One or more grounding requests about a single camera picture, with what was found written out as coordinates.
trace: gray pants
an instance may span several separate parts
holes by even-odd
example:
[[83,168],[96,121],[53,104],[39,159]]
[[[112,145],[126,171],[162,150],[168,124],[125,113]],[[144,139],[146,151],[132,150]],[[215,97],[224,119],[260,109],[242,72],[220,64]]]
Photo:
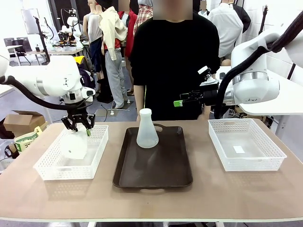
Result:
[[122,108],[124,106],[124,100],[127,100],[127,92],[124,87],[120,49],[115,49],[115,53],[117,58],[115,61],[110,58],[108,51],[105,53],[105,67],[116,108]]

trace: backpack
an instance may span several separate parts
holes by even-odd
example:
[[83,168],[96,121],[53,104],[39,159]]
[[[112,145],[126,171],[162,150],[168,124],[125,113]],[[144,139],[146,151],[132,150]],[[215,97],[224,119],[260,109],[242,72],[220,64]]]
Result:
[[95,79],[90,76],[87,71],[83,68],[83,64],[78,64],[79,73],[81,75],[80,82],[82,86],[89,87],[91,89],[94,89],[96,87]]

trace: plastic tray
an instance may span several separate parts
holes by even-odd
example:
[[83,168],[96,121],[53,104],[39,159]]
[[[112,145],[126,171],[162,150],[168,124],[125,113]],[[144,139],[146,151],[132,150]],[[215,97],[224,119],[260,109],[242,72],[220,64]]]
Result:
[[276,171],[287,157],[252,119],[208,122],[225,171]]
[[69,159],[61,153],[60,143],[70,133],[71,130],[64,129],[34,165],[43,180],[94,178],[108,141],[108,126],[95,125],[91,130],[87,154],[83,160]]
[[113,184],[119,188],[165,189],[186,187],[193,177],[187,156],[183,129],[161,127],[159,143],[149,149],[137,145],[139,128],[126,130]]
[[[6,146],[14,143],[14,140],[5,140],[3,143],[0,144],[0,160],[4,158],[5,156],[5,148]],[[2,161],[0,161],[0,174],[14,161],[12,158],[6,158]]]

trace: beige jacket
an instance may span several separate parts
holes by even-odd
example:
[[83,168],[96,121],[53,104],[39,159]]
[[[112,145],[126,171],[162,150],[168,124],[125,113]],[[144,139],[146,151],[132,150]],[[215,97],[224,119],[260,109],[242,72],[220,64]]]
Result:
[[114,61],[116,60],[115,39],[125,40],[127,29],[113,6],[100,14],[99,27],[103,31],[103,41],[107,46],[109,55]]

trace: white plastic bottle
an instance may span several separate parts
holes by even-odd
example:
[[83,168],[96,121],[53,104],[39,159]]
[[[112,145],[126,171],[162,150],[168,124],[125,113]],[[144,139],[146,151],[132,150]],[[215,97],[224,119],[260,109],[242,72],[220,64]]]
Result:
[[137,144],[142,148],[153,148],[159,142],[155,126],[152,123],[152,110],[140,110],[140,126],[137,136]]

